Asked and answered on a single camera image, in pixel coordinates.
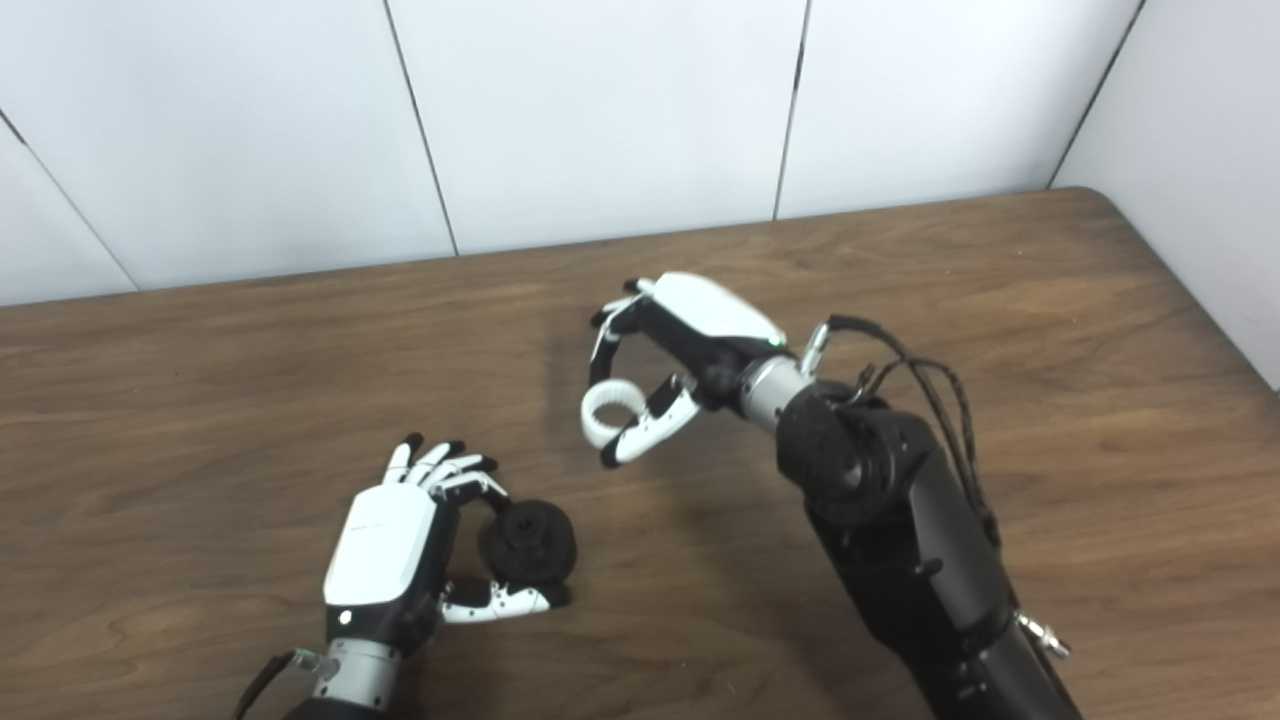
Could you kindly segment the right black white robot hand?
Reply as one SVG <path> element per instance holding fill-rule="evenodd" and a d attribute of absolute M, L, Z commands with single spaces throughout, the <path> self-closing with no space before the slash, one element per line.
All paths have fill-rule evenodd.
<path fill-rule="evenodd" d="M 716 281 L 686 272 L 632 278 L 627 296 L 596 310 L 588 392 L 580 406 L 584 437 L 604 468 L 620 468 L 682 430 L 700 411 L 742 414 L 742 393 L 756 366 L 794 359 L 785 332 Z M 622 340 L 644 334 L 680 364 L 645 393 L 612 375 Z"/>

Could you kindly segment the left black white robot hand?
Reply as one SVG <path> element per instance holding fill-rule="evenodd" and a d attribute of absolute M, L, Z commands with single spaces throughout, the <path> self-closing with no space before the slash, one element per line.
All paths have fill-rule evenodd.
<path fill-rule="evenodd" d="M 352 500 L 323 583 L 325 638 L 370 641 L 401 657 L 445 624 L 493 623 L 571 603 L 577 559 L 567 514 L 516 501 L 495 479 L 498 461 L 462 441 L 406 436 L 381 478 Z M 485 580 L 449 574 L 466 506 L 492 510 L 479 548 Z"/>

